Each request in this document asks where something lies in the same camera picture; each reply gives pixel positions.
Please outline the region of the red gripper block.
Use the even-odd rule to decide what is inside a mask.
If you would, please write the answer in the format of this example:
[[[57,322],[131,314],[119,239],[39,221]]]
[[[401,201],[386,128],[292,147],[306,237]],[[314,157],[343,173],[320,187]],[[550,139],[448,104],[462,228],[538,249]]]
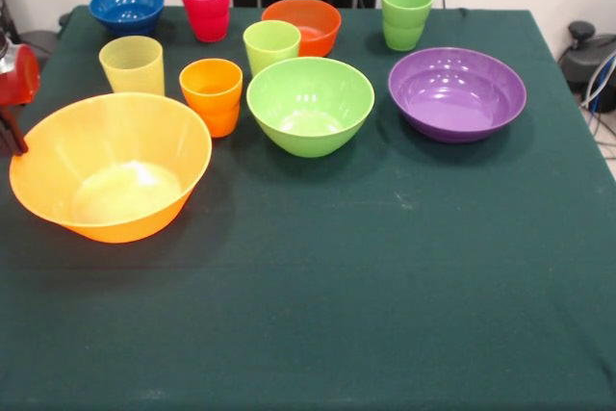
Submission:
[[[26,44],[8,43],[1,53],[1,105],[31,103],[40,85],[39,63]],[[1,113],[1,155],[23,155],[28,151],[24,135],[8,107]]]

